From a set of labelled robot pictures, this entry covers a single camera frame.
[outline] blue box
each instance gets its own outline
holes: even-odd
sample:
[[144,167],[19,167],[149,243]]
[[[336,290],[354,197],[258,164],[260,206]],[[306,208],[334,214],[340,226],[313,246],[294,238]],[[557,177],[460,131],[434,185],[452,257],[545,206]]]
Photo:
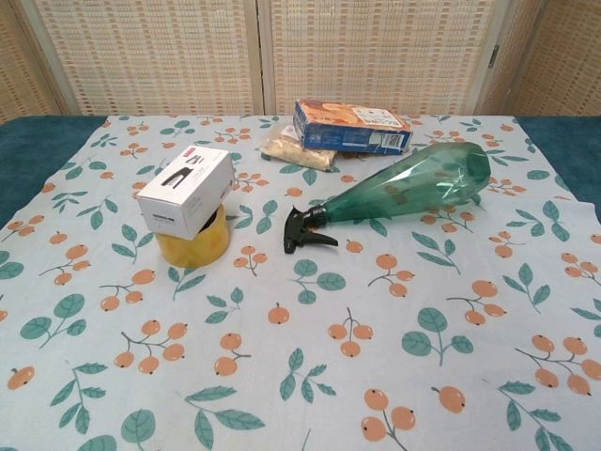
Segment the blue box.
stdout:
[[410,125],[379,108],[299,99],[294,128],[305,148],[400,155],[412,135]]

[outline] woven screen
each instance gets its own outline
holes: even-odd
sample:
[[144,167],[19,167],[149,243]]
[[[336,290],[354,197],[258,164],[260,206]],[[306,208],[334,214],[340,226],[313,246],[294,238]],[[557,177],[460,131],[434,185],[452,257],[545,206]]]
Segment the woven screen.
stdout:
[[273,0],[276,112],[314,97],[403,113],[470,113],[467,93],[494,4]]
[[510,113],[601,115],[601,2],[547,2]]
[[6,1],[0,2],[0,123],[29,115],[56,115],[58,106]]
[[252,113],[243,2],[36,0],[88,115]]
[[511,2],[505,15],[495,64],[488,69],[486,82],[476,107],[479,115],[500,115],[516,78],[517,70],[533,36],[533,27],[542,0]]

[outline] green plastic bottle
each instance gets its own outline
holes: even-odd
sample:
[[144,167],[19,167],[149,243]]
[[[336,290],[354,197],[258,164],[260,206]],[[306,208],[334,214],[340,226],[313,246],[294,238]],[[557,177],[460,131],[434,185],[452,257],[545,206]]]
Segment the green plastic bottle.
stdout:
[[308,227],[352,219],[392,218],[467,202],[490,178],[490,164],[473,143],[438,143],[386,167],[323,205],[293,209],[285,225],[288,254],[306,243],[337,245]]

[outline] white cardboard box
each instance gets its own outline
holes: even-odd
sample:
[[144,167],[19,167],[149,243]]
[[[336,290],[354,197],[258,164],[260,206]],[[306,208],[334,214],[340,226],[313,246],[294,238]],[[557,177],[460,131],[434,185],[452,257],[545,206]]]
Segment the white cardboard box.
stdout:
[[150,231],[191,240],[233,183],[229,152],[189,146],[138,193],[138,203]]

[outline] tape roll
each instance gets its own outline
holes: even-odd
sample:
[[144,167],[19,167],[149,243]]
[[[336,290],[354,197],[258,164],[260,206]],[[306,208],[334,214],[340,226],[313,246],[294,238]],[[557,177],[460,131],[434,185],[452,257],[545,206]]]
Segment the tape roll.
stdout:
[[216,211],[213,222],[203,228],[193,240],[155,233],[162,256],[174,266],[197,268],[221,257],[229,245],[229,229],[223,204]]

